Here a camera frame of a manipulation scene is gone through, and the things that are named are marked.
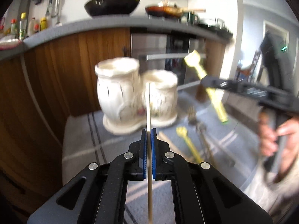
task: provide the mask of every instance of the finger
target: finger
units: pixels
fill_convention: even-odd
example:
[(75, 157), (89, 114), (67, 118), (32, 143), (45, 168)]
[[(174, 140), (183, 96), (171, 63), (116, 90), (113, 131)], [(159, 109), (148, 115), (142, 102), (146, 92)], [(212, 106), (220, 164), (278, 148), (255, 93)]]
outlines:
[(261, 148), (261, 154), (264, 156), (273, 156), (274, 152), (272, 152), (271, 150), (268, 150), (266, 148)]
[(282, 157), (283, 158), (286, 158), (286, 157), (289, 157), (290, 155), (292, 155), (292, 151), (289, 150), (289, 149), (284, 149), (283, 152), (282, 152)]
[(259, 114), (259, 121), (260, 121), (260, 124), (267, 125), (268, 121), (269, 121), (268, 115), (265, 112), (261, 112)]
[(286, 143), (286, 148), (290, 150), (294, 150), (299, 147), (299, 136), (298, 134), (292, 134), (287, 136), (288, 140)]
[(262, 139), (261, 148), (276, 152), (278, 150), (278, 145), (273, 141), (269, 141), (268, 139)]
[(277, 129), (277, 134), (279, 136), (295, 134), (298, 132), (299, 132), (299, 121), (294, 118), (286, 121)]
[(277, 140), (277, 133), (267, 125), (260, 125), (260, 138), (265, 138), (270, 141)]

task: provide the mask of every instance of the yellow utensil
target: yellow utensil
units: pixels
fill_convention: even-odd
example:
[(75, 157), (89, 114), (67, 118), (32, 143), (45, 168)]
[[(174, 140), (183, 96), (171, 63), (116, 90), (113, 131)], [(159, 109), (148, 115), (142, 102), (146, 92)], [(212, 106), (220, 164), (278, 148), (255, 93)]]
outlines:
[(202, 159), (201, 155), (199, 154), (199, 152), (197, 151), (196, 147), (194, 146), (193, 142), (191, 141), (191, 139), (187, 136), (188, 130), (186, 127), (181, 126), (181, 127), (177, 127), (176, 128), (176, 133), (179, 137), (183, 138), (187, 144), (187, 146), (189, 147), (192, 155), (194, 156), (194, 158), (196, 159), (197, 163), (201, 163), (204, 160)]
[[(197, 75), (200, 80), (202, 80), (206, 75), (207, 72), (204, 70), (204, 68), (199, 64), (200, 62), (200, 54), (194, 50), (192, 51), (189, 55), (185, 57), (185, 62), (187, 66), (189, 67), (194, 67), (195, 70), (197, 71)], [(227, 123), (228, 121), (228, 116), (225, 111), (225, 108), (220, 100), (216, 97), (216, 92), (215, 89), (213, 88), (206, 88), (205, 89), (207, 94), (210, 97), (210, 100), (216, 110), (216, 113), (218, 115), (218, 118), (222, 123)]]

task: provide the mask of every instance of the condiment bottle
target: condiment bottle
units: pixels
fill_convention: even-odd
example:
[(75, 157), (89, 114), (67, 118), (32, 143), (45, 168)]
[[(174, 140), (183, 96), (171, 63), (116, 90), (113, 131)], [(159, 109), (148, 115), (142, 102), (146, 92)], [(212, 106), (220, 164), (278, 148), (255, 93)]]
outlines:
[(35, 18), (32, 18), (28, 24), (28, 36), (34, 35)]
[(40, 20), (40, 30), (43, 31), (44, 29), (48, 28), (47, 18), (43, 17)]
[(17, 38), (17, 36), (18, 36), (18, 28), (17, 28), (17, 20), (16, 19), (11, 20), (10, 34), (14, 35), (14, 39)]
[(25, 38), (26, 27), (27, 27), (26, 13), (22, 13), (21, 21), (20, 21), (19, 40), (23, 40)]
[(39, 32), (39, 25), (36, 24), (36, 25), (34, 25), (34, 33), (36, 34), (38, 32)]

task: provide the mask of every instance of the wooden cabinet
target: wooden cabinet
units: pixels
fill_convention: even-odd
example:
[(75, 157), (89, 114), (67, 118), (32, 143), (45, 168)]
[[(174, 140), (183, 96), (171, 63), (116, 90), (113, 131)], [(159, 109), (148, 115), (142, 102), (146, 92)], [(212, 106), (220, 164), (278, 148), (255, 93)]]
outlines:
[(31, 214), (62, 187), (62, 145), (37, 111), (20, 57), (0, 63), (0, 85), (0, 171), (10, 180), (1, 177), (0, 190), (17, 210)]
[(130, 51), (130, 29), (81, 32), (42, 44), (25, 53), (29, 80), (55, 135), (62, 140), (68, 116), (100, 109), (95, 65)]
[(23, 220), (62, 187), (66, 120), (100, 109), (94, 67), (124, 48), (129, 28), (95, 30), (1, 61), (0, 190)]

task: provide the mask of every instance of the door frame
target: door frame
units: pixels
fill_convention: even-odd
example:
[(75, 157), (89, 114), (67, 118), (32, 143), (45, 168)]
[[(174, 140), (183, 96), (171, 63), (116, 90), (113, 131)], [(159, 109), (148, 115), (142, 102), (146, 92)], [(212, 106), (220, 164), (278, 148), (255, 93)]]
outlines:
[(286, 46), (289, 46), (289, 31), (286, 30), (286, 29), (284, 29), (284, 28), (282, 28), (282, 27), (279, 27), (278, 25), (273, 24), (273, 23), (271, 23), (271, 22), (269, 22), (267, 20), (264, 20), (263, 39), (265, 38), (266, 25), (268, 25), (269, 27), (272, 27), (272, 28), (274, 28), (276, 30), (279, 30), (279, 31), (281, 31), (283, 33), (285, 33), (286, 34)]
[(297, 59), (298, 59), (298, 50), (299, 50), (299, 38), (297, 37), (296, 40), (296, 56), (295, 56), (295, 62), (294, 62), (294, 68), (293, 68), (293, 75), (295, 74), (295, 70), (296, 70), (296, 64), (297, 64)]

